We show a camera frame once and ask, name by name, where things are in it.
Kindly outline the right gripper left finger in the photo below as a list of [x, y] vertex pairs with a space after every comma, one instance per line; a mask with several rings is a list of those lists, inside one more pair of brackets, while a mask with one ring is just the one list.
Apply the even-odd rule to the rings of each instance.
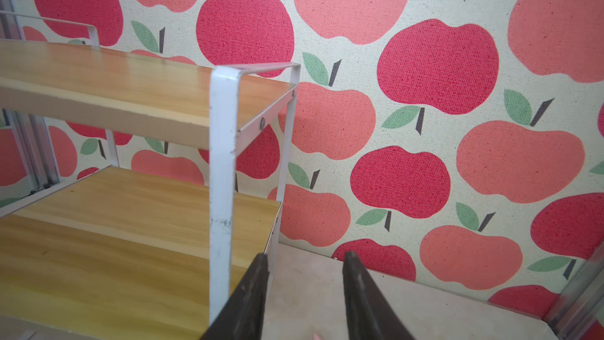
[[201, 340], [261, 339], [268, 280], [268, 256], [258, 253]]

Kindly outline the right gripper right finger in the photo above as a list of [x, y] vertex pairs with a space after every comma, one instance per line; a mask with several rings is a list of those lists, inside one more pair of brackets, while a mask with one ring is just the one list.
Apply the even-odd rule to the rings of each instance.
[[354, 251], [344, 255], [342, 273], [349, 339], [415, 339]]

